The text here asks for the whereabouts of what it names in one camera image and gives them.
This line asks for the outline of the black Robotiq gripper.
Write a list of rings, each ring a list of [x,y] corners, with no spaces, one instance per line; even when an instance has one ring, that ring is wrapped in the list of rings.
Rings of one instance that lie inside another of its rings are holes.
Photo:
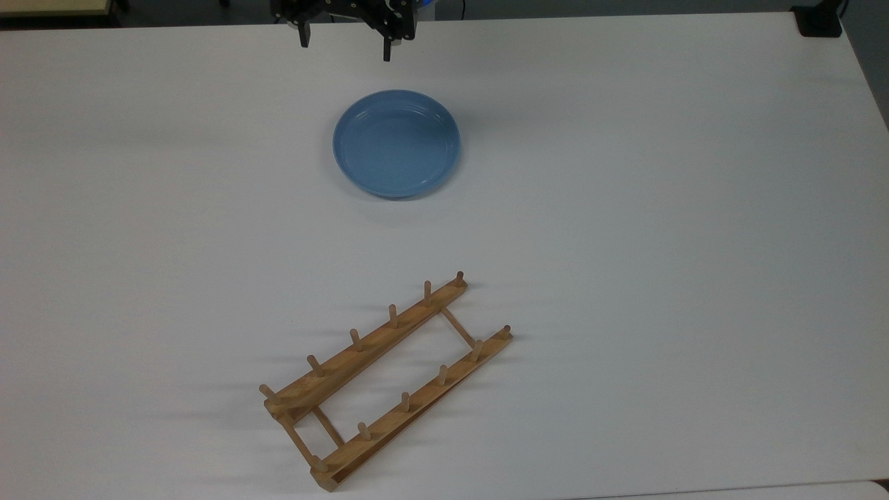
[[[391,61],[393,49],[416,36],[418,6],[413,1],[272,1],[271,13],[295,26],[303,48],[309,47],[310,22],[320,14],[361,20],[381,35],[382,60]]]

